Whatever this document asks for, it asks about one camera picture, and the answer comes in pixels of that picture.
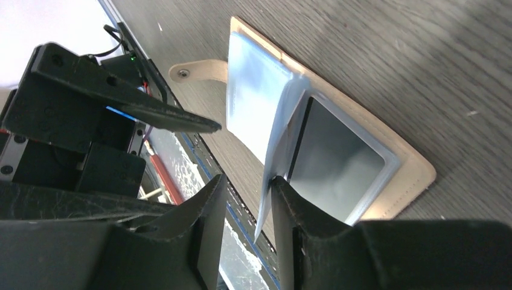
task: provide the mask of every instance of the white speck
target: white speck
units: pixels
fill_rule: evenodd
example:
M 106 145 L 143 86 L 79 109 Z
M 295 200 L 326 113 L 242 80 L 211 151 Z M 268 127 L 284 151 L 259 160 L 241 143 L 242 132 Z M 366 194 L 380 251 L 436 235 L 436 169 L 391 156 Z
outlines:
M 472 115 L 476 115 L 476 114 L 479 114 L 479 112 L 478 111 L 471 111 L 471 112 L 467 113 L 466 116 L 471 117 Z

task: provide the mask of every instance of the tan leather wallet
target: tan leather wallet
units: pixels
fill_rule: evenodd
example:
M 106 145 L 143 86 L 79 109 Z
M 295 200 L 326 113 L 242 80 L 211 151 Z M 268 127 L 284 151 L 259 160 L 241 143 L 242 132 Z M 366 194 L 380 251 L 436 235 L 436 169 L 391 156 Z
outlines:
M 288 56 L 283 50 L 238 17 L 231 18 L 231 32 L 233 31 L 252 39 L 288 67 L 288 69 L 308 77 L 315 89 L 323 92 L 326 97 L 348 113 L 400 158 L 400 168 L 395 172 L 389 183 L 387 183 L 361 219 L 393 218 L 435 180 L 436 172 L 434 167 L 402 137 L 372 113 L 307 69 L 304 65 Z M 227 62 L 207 59 L 174 65 L 169 70 L 169 76 L 176 83 L 198 80 L 217 80 L 226 83 L 228 81 L 227 69 Z

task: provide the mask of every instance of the wood grain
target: wood grain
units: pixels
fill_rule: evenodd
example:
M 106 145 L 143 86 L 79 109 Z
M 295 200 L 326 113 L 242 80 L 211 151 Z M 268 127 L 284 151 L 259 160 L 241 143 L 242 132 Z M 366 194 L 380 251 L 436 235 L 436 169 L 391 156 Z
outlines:
M 378 116 L 437 169 L 399 218 L 512 224 L 512 4 L 506 0 L 114 0 L 163 72 L 226 59 L 240 16 Z M 175 85 L 225 124 L 225 85 Z M 249 209 L 263 166 L 229 132 L 204 136 Z M 264 231 L 273 240 L 272 225 Z

